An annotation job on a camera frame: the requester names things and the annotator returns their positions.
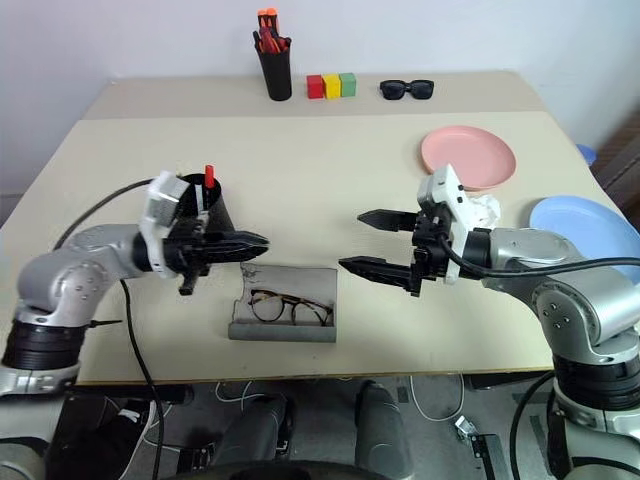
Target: black pen holder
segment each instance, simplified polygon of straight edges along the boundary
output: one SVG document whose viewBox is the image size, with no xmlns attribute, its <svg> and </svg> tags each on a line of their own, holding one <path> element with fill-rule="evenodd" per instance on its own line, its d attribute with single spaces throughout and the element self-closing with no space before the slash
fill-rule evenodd
<svg viewBox="0 0 640 480">
<path fill-rule="evenodd" d="M 281 53 L 261 53 L 258 51 L 264 81 L 267 84 L 267 92 L 271 100 L 281 102 L 291 98 L 290 51 L 290 47 Z"/>
<path fill-rule="evenodd" d="M 233 222 L 227 212 L 227 207 L 222 199 L 222 185 L 216 178 L 213 188 L 206 188 L 204 185 L 204 175 L 202 173 L 192 173 L 182 177 L 189 183 L 187 191 L 183 195 L 180 203 L 182 215 L 186 217 L 197 217 L 198 211 L 198 190 L 201 191 L 203 207 L 209 212 L 209 223 L 206 227 L 207 233 L 214 232 L 234 232 Z"/>
</svg>

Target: beige tabletop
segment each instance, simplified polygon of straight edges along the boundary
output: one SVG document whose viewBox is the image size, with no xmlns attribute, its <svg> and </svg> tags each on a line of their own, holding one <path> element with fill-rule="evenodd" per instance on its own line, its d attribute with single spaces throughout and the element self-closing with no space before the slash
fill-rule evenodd
<svg viewBox="0 0 640 480">
<path fill-rule="evenodd" d="M 337 260 L 371 255 L 409 263 L 409 233 L 376 231 L 356 216 L 375 208 L 417 210 L 425 175 L 419 143 L 446 125 L 484 128 L 514 151 L 515 175 L 488 192 L 501 203 L 501 226 L 526 226 L 532 206 L 550 195 L 613 204 L 516 75 L 429 75 L 436 80 L 432 103 L 381 101 L 380 78 L 358 76 L 356 98 L 332 101 L 306 100 L 296 80 L 294 98 L 284 103 L 266 100 L 256 79 L 132 80 L 108 87 L 0 231 L 3 335 L 22 265 L 49 250 L 90 205 L 162 169 L 191 173 L 213 163 L 236 228 L 271 241 L 258 263 L 338 269 L 338 340 L 229 340 L 233 301 L 242 293 L 237 265 L 214 267 L 192 297 L 178 295 L 177 280 L 149 274 L 129 283 L 139 343 L 158 380 L 549 368 L 538 321 L 515 299 L 470 280 L 425 282 L 421 297 L 412 298 L 347 273 Z M 474 89 L 482 95 L 472 95 Z M 142 190 L 128 193 L 85 226 L 137 223 L 143 199 Z M 124 318 L 118 288 L 97 318 Z M 124 324 L 89 331 L 81 361 L 82 383 L 141 379 Z"/>
</svg>

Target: pink plate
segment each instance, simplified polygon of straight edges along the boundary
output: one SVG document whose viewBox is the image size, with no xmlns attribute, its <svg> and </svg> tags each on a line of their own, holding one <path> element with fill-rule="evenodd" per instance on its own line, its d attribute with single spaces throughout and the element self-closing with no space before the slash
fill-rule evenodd
<svg viewBox="0 0 640 480">
<path fill-rule="evenodd" d="M 424 138 L 421 150 L 429 173 L 451 164 L 467 190 L 495 187 L 516 171 L 516 157 L 508 145 L 481 128 L 439 128 Z"/>
</svg>

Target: yellow block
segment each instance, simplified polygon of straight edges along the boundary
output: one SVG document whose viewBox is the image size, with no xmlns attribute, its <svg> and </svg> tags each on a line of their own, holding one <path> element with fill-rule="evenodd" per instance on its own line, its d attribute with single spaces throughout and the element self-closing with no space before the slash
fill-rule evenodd
<svg viewBox="0 0 640 480">
<path fill-rule="evenodd" d="M 340 75 L 337 73 L 323 75 L 322 84 L 324 86 L 324 96 L 326 98 L 340 98 Z"/>
</svg>

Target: black sunglasses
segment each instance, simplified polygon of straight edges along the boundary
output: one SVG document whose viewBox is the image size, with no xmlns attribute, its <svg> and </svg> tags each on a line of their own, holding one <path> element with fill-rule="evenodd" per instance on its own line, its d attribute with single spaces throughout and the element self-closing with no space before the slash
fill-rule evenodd
<svg viewBox="0 0 640 480">
<path fill-rule="evenodd" d="M 402 80 L 385 80 L 380 82 L 380 91 L 387 100 L 400 100 L 405 92 L 409 92 L 413 98 L 427 100 L 433 95 L 433 82 L 431 80 L 414 80 L 403 82 Z"/>
</svg>

